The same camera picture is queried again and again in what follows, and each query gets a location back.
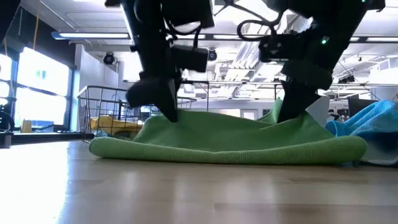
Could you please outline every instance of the metal wire basket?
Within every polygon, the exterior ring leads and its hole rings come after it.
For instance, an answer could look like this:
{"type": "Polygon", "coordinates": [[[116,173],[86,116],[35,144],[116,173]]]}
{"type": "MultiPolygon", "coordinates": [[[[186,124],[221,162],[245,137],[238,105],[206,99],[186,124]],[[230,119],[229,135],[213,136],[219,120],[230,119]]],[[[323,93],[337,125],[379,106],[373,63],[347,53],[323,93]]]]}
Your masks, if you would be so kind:
{"type": "MultiPolygon", "coordinates": [[[[161,115],[154,105],[130,108],[125,99],[127,90],[105,86],[86,86],[78,95],[82,140],[111,136],[133,139],[151,116],[161,115]]],[[[178,108],[190,110],[193,98],[178,97],[178,108]]]]}

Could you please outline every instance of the green towel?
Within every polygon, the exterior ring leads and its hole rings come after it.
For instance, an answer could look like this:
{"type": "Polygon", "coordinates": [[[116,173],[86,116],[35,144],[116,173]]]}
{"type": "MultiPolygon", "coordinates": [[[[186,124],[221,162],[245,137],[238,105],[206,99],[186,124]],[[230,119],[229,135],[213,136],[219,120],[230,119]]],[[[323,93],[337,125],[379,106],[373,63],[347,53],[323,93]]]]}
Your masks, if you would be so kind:
{"type": "Polygon", "coordinates": [[[362,138],[335,138],[308,113],[276,124],[281,104],[277,100],[259,121],[184,110],[177,123],[154,116],[134,140],[96,138],[90,152],[113,159],[214,164],[338,164],[365,153],[362,138]]]}

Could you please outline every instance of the yellow object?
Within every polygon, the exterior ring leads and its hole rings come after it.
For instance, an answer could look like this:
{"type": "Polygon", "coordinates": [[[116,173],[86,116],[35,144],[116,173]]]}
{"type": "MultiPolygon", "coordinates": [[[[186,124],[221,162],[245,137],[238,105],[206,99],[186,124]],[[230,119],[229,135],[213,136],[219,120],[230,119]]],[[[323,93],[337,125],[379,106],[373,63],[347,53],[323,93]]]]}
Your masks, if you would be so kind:
{"type": "Polygon", "coordinates": [[[22,121],[21,133],[32,133],[32,121],[29,120],[22,121]]]}
{"type": "Polygon", "coordinates": [[[93,131],[98,129],[112,136],[120,131],[138,133],[142,128],[140,124],[116,120],[106,115],[99,118],[90,118],[90,126],[93,131]]]}

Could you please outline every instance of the blue cloth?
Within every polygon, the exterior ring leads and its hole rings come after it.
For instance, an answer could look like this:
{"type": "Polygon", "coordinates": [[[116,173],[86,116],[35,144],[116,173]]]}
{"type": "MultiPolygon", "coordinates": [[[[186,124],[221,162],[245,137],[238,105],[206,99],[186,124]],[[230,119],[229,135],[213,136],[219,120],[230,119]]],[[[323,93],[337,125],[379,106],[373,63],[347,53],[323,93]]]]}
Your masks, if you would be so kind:
{"type": "Polygon", "coordinates": [[[329,121],[325,128],[336,137],[356,135],[364,138],[368,151],[363,161],[398,166],[398,103],[373,103],[342,123],[329,121]]]}

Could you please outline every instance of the wooden table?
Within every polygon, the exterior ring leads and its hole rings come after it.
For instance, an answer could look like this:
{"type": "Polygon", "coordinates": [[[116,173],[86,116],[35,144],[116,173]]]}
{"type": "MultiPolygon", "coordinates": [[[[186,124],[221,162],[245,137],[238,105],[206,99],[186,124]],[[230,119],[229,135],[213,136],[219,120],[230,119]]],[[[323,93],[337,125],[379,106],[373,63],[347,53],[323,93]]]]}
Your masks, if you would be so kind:
{"type": "Polygon", "coordinates": [[[0,150],[0,223],[398,222],[398,172],[99,159],[83,142],[0,150]]]}

